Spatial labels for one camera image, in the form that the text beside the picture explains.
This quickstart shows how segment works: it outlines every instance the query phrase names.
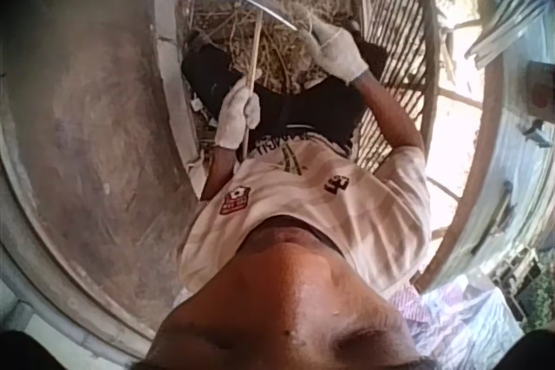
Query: forearm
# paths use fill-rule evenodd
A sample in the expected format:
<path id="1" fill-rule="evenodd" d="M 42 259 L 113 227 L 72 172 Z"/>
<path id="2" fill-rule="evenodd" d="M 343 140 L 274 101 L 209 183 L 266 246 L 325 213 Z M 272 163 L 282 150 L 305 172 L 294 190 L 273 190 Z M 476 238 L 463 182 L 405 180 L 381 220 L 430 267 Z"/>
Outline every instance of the forearm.
<path id="1" fill-rule="evenodd" d="M 229 182 L 233 176 L 235 160 L 235 151 L 219 146 L 214 148 L 210 171 L 200 195 L 200 201 L 210 201 Z"/>
<path id="2" fill-rule="evenodd" d="M 368 70 L 356 78 L 352 85 L 361 93 L 391 147 L 414 146 L 424 152 L 424 142 L 414 122 Z"/>

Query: shirt logo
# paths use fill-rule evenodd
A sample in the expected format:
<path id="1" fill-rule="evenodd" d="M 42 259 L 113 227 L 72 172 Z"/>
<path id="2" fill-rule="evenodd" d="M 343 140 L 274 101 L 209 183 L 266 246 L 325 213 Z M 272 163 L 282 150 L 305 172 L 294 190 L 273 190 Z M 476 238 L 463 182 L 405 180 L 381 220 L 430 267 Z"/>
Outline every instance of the shirt logo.
<path id="1" fill-rule="evenodd" d="M 333 178 L 328 180 L 328 183 L 323 186 L 324 190 L 337 195 L 338 190 L 345 191 L 349 186 L 349 179 L 342 175 L 335 175 Z"/>
<path id="2" fill-rule="evenodd" d="M 224 198 L 222 208 L 219 210 L 221 216 L 241 211 L 249 204 L 249 193 L 251 188 L 248 186 L 238 186 L 233 191 L 227 193 Z"/>

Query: cloth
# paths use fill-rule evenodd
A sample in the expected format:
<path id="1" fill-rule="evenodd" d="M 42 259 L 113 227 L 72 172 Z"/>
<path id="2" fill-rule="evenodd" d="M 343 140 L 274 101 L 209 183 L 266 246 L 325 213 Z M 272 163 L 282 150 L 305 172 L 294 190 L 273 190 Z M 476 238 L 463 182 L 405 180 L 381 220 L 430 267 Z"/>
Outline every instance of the cloth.
<path id="1" fill-rule="evenodd" d="M 346 83 L 368 69 L 346 29 L 324 22 L 303 6 L 298 5 L 297 9 L 308 16 L 312 29 L 311 32 L 301 29 L 298 34 L 320 67 Z"/>
<path id="2" fill-rule="evenodd" d="M 386 50 L 362 38 L 357 45 L 370 71 L 379 79 L 388 58 Z M 192 91 L 216 120 L 225 95 L 242 76 L 230 68 L 231 57 L 211 44 L 185 54 L 181 64 Z M 320 133 L 350 153 L 352 134 L 367 111 L 361 95 L 333 76 L 301 94 L 278 94 L 260 84 L 255 84 L 254 91 L 260 99 L 261 114 L 258 127 L 251 131 L 249 149 L 268 135 L 304 131 Z"/>
<path id="3" fill-rule="evenodd" d="M 246 86 L 246 77 L 243 77 L 224 98 L 214 143 L 235 151 L 243 142 L 247 127 L 254 129 L 259 122 L 260 100 Z"/>
<path id="4" fill-rule="evenodd" d="M 188 297 L 264 220 L 287 215 L 320 230 L 384 298 L 408 282 L 430 239 L 424 154 L 395 149 L 374 175 L 307 133 L 259 142 L 193 223 L 181 253 Z"/>

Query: concrete floor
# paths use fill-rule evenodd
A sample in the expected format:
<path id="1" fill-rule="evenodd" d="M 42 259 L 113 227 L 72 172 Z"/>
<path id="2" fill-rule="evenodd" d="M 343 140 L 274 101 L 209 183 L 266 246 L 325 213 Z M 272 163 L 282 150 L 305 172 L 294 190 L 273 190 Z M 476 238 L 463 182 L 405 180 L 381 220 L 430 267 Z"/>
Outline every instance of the concrete floor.
<path id="1" fill-rule="evenodd" d="M 13 2 L 2 123 L 14 188 L 61 267 L 156 329 L 180 291 L 175 248 L 197 199 L 168 123 L 151 2 Z"/>

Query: red patch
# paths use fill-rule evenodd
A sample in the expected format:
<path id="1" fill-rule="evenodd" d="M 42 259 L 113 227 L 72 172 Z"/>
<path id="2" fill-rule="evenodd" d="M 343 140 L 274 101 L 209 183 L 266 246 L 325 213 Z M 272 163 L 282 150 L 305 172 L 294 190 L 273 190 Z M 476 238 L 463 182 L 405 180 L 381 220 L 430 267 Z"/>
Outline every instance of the red patch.
<path id="1" fill-rule="evenodd" d="M 248 186 L 238 186 L 233 191 L 228 192 L 224 198 L 222 208 L 219 210 L 219 214 L 226 216 L 246 208 L 249 204 L 249 192 L 251 192 L 251 188 Z"/>

